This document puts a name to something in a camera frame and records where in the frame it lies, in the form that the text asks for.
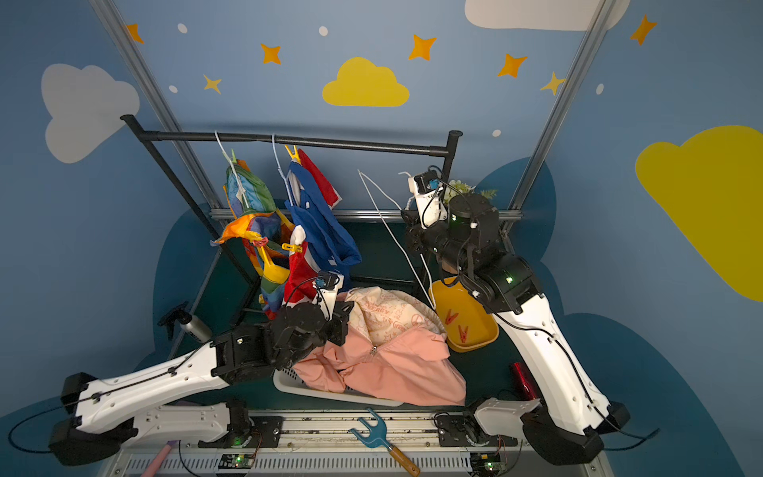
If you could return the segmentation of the blue red white jacket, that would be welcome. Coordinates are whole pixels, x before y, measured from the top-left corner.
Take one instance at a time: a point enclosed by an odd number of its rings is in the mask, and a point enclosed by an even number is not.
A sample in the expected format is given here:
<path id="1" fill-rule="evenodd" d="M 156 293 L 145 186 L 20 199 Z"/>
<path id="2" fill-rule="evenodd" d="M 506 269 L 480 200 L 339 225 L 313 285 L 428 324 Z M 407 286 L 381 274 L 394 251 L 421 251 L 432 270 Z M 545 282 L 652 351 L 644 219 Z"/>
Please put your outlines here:
<path id="1" fill-rule="evenodd" d="M 343 277 L 344 291 L 351 287 L 351 268 L 362 261 L 351 234 L 339 223 L 333 208 L 341 197 L 307 153 L 298 149 L 286 175 L 288 199 L 294 230 L 289 253 L 290 276 L 284 288 L 284 302 L 296 304 L 316 296 L 314 279 L 322 272 Z"/>

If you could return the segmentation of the white wire hanger pink jacket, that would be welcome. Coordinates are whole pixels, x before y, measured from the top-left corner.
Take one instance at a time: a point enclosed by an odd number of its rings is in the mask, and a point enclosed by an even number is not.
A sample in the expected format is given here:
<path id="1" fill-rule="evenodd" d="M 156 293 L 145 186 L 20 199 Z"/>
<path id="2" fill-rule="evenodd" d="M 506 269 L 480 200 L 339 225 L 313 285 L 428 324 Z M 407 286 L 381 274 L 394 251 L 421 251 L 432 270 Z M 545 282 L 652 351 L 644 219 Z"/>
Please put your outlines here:
<path id="1" fill-rule="evenodd" d="M 373 185 L 395 208 L 397 208 L 397 212 L 401 212 L 403 210 L 403 207 L 395 200 L 392 196 L 389 196 L 385 190 L 383 190 L 382 187 L 379 186 L 379 184 L 374 181 L 370 176 L 368 176 L 365 172 L 358 169 L 357 170 L 358 176 L 361 180 L 361 183 L 371 200 L 371 203 L 374 207 L 374 210 L 376 211 L 376 214 L 378 218 L 381 220 L 381 223 L 387 230 L 387 233 L 399 249 L 399 251 L 403 254 L 403 257 L 405 258 L 405 261 L 407 262 L 407 265 L 409 266 L 409 269 L 414 274 L 414 278 L 416 283 L 419 285 L 419 288 L 425 295 L 425 299 L 430 305 L 430 308 L 432 310 L 436 310 L 436 299 L 433 295 L 432 291 L 432 275 L 431 271 L 428 266 L 427 259 L 425 258 L 424 254 L 419 255 L 419 259 L 421 261 L 421 268 L 424 270 L 425 278 L 421 277 L 421 272 L 413 265 L 413 262 L 411 260 L 411 256 L 409 255 L 409 252 L 407 249 L 401 244 L 401 241 L 397 238 L 397 235 L 393 232 L 391 229 L 391 226 L 387 222 L 387 218 L 385 217 L 385 214 L 382 212 L 382 209 L 379 207 L 376 198 L 374 194 L 371 192 L 371 188 L 369 185 Z"/>

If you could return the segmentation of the pink kids jacket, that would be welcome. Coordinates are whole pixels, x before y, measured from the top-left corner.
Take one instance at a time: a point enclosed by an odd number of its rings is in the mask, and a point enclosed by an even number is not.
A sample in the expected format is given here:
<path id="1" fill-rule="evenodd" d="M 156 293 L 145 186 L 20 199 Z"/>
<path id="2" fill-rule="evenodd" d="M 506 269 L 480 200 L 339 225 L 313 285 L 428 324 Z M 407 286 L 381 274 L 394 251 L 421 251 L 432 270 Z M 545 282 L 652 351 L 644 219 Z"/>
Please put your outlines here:
<path id="1" fill-rule="evenodd" d="M 326 343 L 294 365 L 307 387 L 341 394 L 352 389 L 420 407 L 460 407 L 466 380 L 449 361 L 446 331 L 425 303 L 398 290 L 354 288 L 344 346 Z"/>

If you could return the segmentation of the yellow clothespin top blue jacket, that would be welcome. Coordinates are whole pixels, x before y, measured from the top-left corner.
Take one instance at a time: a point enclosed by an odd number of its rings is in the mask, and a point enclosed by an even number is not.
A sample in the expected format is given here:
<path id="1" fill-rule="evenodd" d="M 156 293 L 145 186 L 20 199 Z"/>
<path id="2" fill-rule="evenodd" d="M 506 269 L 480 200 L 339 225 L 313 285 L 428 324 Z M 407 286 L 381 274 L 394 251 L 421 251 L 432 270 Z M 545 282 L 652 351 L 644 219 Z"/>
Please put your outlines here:
<path id="1" fill-rule="evenodd" d="M 301 163 L 301 157 L 299 155 L 299 148 L 296 145 L 285 145 L 285 149 L 291 159 L 292 162 L 296 162 L 298 164 Z"/>

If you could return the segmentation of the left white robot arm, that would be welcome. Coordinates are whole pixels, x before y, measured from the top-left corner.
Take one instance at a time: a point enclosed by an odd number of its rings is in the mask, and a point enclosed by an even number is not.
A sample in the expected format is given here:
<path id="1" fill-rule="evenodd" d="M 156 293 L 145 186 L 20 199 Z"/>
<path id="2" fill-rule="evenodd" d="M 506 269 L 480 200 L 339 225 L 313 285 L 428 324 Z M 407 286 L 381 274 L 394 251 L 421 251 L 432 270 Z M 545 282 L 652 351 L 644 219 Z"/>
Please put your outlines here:
<path id="1" fill-rule="evenodd" d="M 268 323 L 242 324 L 179 358 L 128 375 L 65 380 L 49 449 L 59 463 L 80 466 L 111 457 L 140 433 L 141 413 L 191 395 L 271 377 L 327 343 L 344 345 L 355 304 L 299 303 Z"/>

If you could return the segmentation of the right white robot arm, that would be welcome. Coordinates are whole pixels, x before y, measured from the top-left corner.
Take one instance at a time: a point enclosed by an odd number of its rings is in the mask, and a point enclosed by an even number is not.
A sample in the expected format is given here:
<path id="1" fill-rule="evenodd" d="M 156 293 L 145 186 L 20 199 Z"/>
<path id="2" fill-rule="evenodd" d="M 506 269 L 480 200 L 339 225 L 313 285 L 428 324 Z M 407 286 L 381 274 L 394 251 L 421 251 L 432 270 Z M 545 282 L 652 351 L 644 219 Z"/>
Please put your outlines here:
<path id="1" fill-rule="evenodd" d="M 416 192 L 404 209 L 407 242 L 430 252 L 511 339 L 540 394 L 528 401 L 485 399 L 471 413 L 488 435 L 526 441 L 558 466 L 587 464 L 603 451 L 602 437 L 623 429 L 625 405 L 609 401 L 569 347 L 540 280 L 520 256 L 506 250 L 498 210 L 479 194 L 448 204 L 436 191 Z"/>

